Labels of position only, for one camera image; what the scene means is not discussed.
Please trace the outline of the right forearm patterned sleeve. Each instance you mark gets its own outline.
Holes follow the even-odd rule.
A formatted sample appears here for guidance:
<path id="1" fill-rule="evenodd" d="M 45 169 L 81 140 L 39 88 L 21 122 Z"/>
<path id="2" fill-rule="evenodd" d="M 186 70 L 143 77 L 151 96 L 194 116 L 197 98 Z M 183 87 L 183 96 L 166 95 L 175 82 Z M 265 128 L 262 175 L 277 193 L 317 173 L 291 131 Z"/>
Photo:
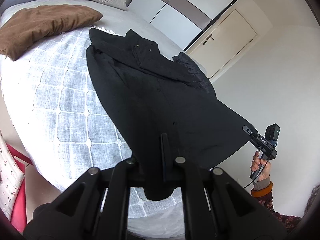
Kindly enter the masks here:
<path id="1" fill-rule="evenodd" d="M 302 220 L 298 216 L 282 215 L 274 210 L 273 206 L 273 183 L 270 177 L 253 183 L 251 196 L 254 197 L 262 206 L 268 209 L 274 217 L 276 217 L 285 226 L 288 233 L 291 233 L 294 228 Z"/>

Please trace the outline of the right hand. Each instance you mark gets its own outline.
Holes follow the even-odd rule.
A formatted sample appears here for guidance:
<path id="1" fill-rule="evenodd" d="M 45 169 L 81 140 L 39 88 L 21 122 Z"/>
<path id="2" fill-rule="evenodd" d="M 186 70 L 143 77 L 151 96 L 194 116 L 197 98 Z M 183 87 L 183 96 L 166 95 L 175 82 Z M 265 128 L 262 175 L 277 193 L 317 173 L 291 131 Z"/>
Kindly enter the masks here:
<path id="1" fill-rule="evenodd" d="M 251 162 L 252 172 L 259 170 L 259 165 L 263 167 L 263 169 L 260 172 L 258 172 L 259 177 L 256 179 L 256 181 L 262 181 L 264 179 L 269 178 L 271 170 L 271 164 L 267 160 L 259 158 L 259 154 L 260 152 L 256 151 L 253 155 L 253 161 Z"/>

